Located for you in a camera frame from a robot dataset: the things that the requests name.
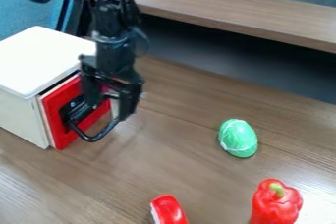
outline red drawer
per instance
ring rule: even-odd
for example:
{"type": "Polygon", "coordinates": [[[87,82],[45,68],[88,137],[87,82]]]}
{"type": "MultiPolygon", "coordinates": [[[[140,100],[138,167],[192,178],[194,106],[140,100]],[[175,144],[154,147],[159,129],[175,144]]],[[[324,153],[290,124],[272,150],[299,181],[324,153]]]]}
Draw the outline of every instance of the red drawer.
{"type": "MultiPolygon", "coordinates": [[[[40,100],[44,110],[46,127],[49,130],[49,136],[54,142],[56,149],[66,148],[78,136],[75,132],[69,131],[62,123],[59,115],[60,108],[73,98],[80,95],[80,77],[75,75],[64,81],[62,84],[44,94],[40,100]]],[[[79,123],[81,130],[87,130],[103,114],[110,110],[110,102],[106,100],[94,112],[89,114],[79,123]]]]}

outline green plastic object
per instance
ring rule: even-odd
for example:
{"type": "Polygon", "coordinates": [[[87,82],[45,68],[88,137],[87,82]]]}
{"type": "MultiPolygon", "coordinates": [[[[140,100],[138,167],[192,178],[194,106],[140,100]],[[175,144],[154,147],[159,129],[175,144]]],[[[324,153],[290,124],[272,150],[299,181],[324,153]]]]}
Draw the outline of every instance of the green plastic object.
{"type": "Polygon", "coordinates": [[[218,140],[223,149],[236,157],[251,157],[257,151],[256,133],[244,120],[225,121],[220,126],[218,140]]]}

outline black drawer handle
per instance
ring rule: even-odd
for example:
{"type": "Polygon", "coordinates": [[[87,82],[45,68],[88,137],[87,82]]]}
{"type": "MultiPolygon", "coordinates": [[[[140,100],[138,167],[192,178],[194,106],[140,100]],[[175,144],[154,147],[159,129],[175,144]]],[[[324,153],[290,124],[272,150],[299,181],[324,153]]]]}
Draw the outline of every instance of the black drawer handle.
{"type": "Polygon", "coordinates": [[[67,126],[77,133],[83,140],[88,142],[96,142],[104,138],[109,132],[113,130],[118,125],[119,121],[112,121],[110,122],[103,130],[101,130],[97,135],[91,137],[83,132],[74,122],[68,121],[67,126]]]}

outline wooden shelf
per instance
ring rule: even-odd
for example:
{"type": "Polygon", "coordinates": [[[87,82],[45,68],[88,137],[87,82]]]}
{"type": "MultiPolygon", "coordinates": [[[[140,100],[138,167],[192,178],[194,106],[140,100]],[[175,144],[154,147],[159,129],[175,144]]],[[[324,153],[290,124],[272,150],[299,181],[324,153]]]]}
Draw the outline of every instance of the wooden shelf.
{"type": "Polygon", "coordinates": [[[142,12],[336,52],[336,8],[291,0],[136,0],[142,12]]]}

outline red toy vegetable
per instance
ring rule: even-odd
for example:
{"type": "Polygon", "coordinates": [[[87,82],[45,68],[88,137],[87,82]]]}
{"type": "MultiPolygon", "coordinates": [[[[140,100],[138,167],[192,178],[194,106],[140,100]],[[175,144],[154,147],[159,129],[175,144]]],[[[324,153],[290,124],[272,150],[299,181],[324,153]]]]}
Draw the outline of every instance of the red toy vegetable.
{"type": "Polygon", "coordinates": [[[252,198],[250,224],[293,224],[303,205],[301,195],[275,179],[262,181],[252,198]]]}
{"type": "Polygon", "coordinates": [[[181,205],[172,196],[160,196],[151,204],[151,215],[155,224],[188,224],[181,205]]]}

